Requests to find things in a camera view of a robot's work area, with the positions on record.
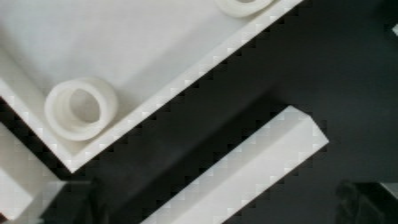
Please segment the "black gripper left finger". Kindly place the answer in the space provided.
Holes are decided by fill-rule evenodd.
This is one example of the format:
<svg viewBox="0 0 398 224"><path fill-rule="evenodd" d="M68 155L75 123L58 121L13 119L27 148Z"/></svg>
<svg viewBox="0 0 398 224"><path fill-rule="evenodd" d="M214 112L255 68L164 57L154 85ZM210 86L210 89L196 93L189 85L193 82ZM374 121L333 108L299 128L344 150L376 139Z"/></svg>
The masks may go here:
<svg viewBox="0 0 398 224"><path fill-rule="evenodd" d="M40 216L43 224L95 224L95 186L68 182Z"/></svg>

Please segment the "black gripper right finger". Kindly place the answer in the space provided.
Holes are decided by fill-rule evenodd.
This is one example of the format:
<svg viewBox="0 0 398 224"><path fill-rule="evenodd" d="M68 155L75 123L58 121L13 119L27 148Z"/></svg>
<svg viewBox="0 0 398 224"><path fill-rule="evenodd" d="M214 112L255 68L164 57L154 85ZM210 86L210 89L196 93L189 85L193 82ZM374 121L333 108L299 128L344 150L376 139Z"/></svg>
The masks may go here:
<svg viewBox="0 0 398 224"><path fill-rule="evenodd" d="M337 224L398 224L398 183L342 182Z"/></svg>

